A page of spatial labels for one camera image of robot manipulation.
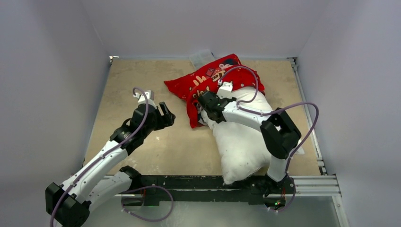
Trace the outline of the red printed pillowcase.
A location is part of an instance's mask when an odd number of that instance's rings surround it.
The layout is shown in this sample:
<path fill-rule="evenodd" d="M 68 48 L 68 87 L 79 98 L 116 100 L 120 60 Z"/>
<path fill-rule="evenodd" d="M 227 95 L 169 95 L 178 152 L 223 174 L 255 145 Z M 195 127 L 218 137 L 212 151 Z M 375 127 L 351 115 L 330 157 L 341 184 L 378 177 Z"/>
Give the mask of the red printed pillowcase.
<path fill-rule="evenodd" d="M 230 54 L 201 67 L 193 73 L 164 81 L 170 92 L 186 102 L 186 111 L 191 128 L 201 125 L 196 107 L 198 97 L 205 91 L 216 93 L 219 79 L 223 78 L 224 82 L 233 83 L 234 91 L 242 87 L 256 87 L 253 75 L 246 69 L 234 69 L 227 76 L 224 76 L 226 71 L 238 65 L 242 65 L 238 56 Z"/>

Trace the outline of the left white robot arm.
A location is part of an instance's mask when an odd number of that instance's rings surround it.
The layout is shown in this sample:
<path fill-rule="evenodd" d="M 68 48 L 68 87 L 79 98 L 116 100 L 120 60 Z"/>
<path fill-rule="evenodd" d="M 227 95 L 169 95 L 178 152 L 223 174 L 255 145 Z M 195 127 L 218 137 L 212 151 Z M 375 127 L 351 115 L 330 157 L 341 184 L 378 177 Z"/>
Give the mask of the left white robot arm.
<path fill-rule="evenodd" d="M 139 148 L 151 132 L 170 127 L 174 121 L 175 115 L 164 102 L 159 105 L 141 102 L 94 158 L 61 184 L 51 183 L 46 188 L 49 225 L 80 227 L 93 210 L 117 194 L 163 190 L 162 186 L 145 184 L 143 176 L 129 166 L 107 180 L 104 176 Z"/>

